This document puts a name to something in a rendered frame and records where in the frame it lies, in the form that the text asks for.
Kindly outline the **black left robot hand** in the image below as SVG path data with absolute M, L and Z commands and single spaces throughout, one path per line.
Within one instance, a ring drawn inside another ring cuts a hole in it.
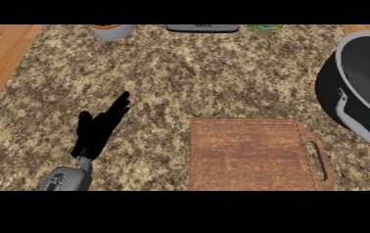
M 130 93 L 124 92 L 114 101 L 109 109 L 92 116 L 87 111 L 83 111 L 78 116 L 77 126 L 77 142 L 71 156 L 78 159 L 86 157 L 95 160 L 103 151 L 103 148 L 111 139 L 111 134 L 118 126 L 124 115 L 130 110 Z

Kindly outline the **brown wooden cutting board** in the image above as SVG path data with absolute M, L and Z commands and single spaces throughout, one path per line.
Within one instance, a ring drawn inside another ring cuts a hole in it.
M 190 121 L 189 188 L 201 191 L 330 191 L 325 146 L 289 118 Z

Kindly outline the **grey metal pot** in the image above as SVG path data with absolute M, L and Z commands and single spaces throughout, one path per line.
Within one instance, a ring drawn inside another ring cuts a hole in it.
M 370 30 L 341 39 L 317 75 L 316 94 L 329 117 L 370 143 Z

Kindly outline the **grey cup with orange top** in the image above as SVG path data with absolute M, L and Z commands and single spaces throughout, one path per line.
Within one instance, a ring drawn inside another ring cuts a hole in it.
M 127 37 L 136 28 L 134 24 L 92 24 L 90 30 L 99 38 L 106 41 L 117 41 Z

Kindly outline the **dark grey flat appliance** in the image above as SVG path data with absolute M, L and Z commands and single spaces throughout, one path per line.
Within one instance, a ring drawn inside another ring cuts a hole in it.
M 168 24 L 167 30 L 173 32 L 229 33 L 239 30 L 236 24 Z

